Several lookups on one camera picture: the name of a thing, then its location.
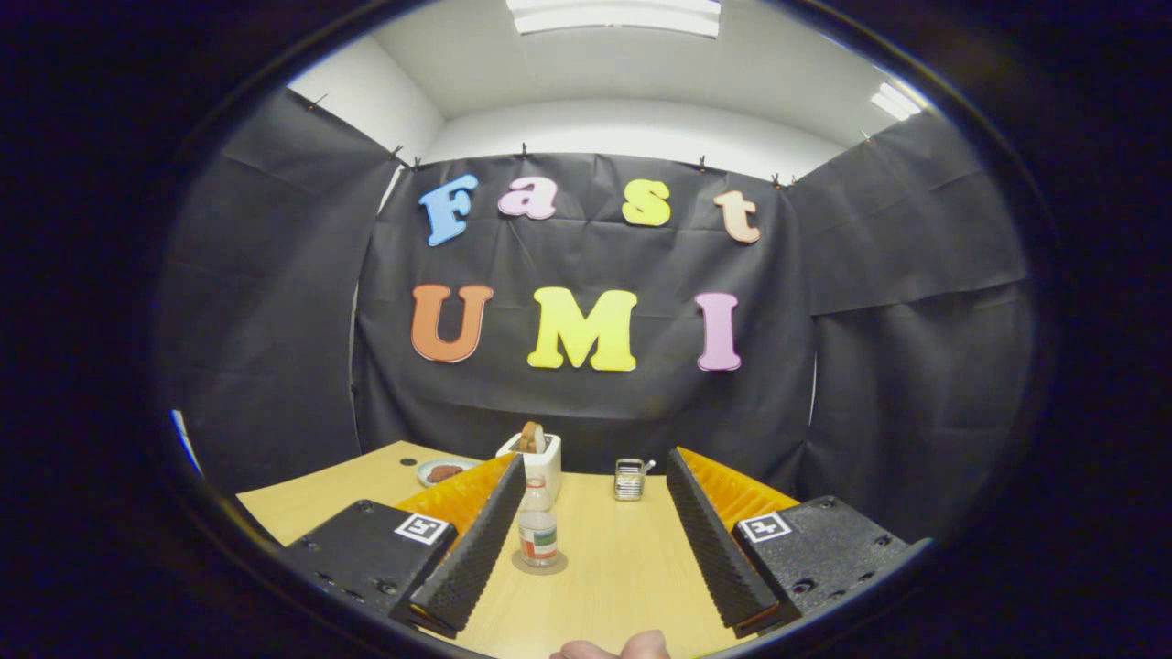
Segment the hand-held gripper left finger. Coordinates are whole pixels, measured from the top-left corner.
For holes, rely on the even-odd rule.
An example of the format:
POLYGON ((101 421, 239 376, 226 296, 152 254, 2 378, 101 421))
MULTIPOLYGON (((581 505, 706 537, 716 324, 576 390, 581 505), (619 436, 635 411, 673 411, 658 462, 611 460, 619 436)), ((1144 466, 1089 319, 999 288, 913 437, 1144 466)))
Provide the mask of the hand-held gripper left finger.
POLYGON ((348 609, 454 638, 466 626, 525 492, 519 454, 388 507, 359 500, 279 561, 348 609))

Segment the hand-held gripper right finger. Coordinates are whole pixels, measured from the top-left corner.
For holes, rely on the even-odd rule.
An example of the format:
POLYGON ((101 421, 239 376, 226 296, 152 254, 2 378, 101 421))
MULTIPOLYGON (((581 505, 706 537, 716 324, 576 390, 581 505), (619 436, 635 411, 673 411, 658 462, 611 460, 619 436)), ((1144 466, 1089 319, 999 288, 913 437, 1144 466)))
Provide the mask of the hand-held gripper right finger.
POLYGON ((836 609, 927 546, 841 498, 799 503, 686 448, 669 453, 666 474, 706 587, 741 638, 836 609))

